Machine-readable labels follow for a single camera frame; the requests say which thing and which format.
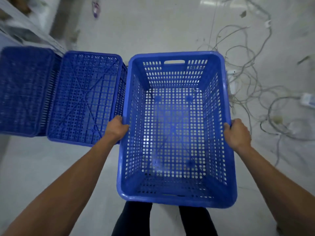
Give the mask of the person's right hand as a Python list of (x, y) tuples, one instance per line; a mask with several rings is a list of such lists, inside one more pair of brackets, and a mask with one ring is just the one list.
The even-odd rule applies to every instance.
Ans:
[(227, 144), (237, 153), (251, 148), (251, 135), (241, 119), (231, 121), (231, 135), (225, 138)]

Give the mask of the person's left hand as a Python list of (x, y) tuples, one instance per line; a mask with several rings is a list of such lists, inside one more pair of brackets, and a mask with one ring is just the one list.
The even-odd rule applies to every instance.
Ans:
[(120, 130), (121, 125), (124, 125), (122, 120), (122, 116), (116, 115), (110, 122), (108, 122), (105, 129), (104, 139), (113, 144), (116, 144), (125, 136), (125, 134), (121, 134)]

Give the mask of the blue perforated plastic crate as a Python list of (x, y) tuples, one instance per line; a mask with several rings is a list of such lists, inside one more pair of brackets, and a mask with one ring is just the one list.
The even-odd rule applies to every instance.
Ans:
[(237, 200), (225, 60), (216, 51), (128, 63), (116, 189), (126, 201), (225, 209)]

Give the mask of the person's left forearm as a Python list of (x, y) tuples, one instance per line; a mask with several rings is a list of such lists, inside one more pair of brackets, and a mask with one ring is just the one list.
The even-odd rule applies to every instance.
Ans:
[(101, 138), (39, 194), (2, 236), (69, 236), (116, 142), (118, 138), (113, 136)]

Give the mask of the person's right forearm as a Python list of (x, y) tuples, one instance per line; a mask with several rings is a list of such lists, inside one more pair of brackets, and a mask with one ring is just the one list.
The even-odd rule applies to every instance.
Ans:
[(270, 164), (250, 145), (233, 148), (240, 156), (285, 236), (315, 236), (315, 196)]

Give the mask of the white power adapter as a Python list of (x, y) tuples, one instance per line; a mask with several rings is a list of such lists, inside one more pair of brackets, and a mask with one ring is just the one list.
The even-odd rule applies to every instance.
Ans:
[(237, 70), (236, 69), (228, 70), (226, 72), (226, 76), (227, 76), (227, 79), (228, 79), (229, 94), (230, 95), (235, 95), (238, 92), (238, 82), (236, 80), (236, 74), (237, 74)]

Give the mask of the upturned blue plastic crate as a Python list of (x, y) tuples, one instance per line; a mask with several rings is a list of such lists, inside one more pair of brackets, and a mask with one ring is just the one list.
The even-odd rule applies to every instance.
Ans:
[(68, 51), (62, 58), (47, 126), (53, 142), (93, 146), (123, 114), (127, 67), (120, 55)]
[(62, 57), (41, 47), (0, 52), (0, 134), (46, 136)]

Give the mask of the person's left leg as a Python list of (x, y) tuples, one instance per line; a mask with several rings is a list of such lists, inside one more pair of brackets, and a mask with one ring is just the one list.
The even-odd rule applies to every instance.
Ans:
[(152, 203), (126, 201), (112, 236), (150, 236)]

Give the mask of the person's leg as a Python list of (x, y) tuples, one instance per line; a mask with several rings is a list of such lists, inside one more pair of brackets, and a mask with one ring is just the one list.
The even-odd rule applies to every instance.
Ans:
[(112, 236), (150, 236), (152, 203), (126, 201)]
[(186, 236), (218, 236), (206, 208), (179, 206)]

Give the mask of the person's right leg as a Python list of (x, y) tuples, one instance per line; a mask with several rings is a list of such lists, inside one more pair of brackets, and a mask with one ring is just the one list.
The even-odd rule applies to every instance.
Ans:
[(179, 206), (186, 236), (218, 236), (206, 208)]

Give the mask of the grey metal shelf frame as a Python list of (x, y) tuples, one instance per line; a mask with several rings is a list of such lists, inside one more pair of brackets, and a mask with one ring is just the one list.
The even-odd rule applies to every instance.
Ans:
[(22, 28), (33, 32), (36, 36), (47, 42), (56, 51), (64, 54), (67, 49), (50, 36), (57, 10), (61, 0), (40, 0), (35, 12), (28, 16), (14, 7), (8, 0), (0, 0), (0, 9), (11, 16), (5, 21), (9, 27)]

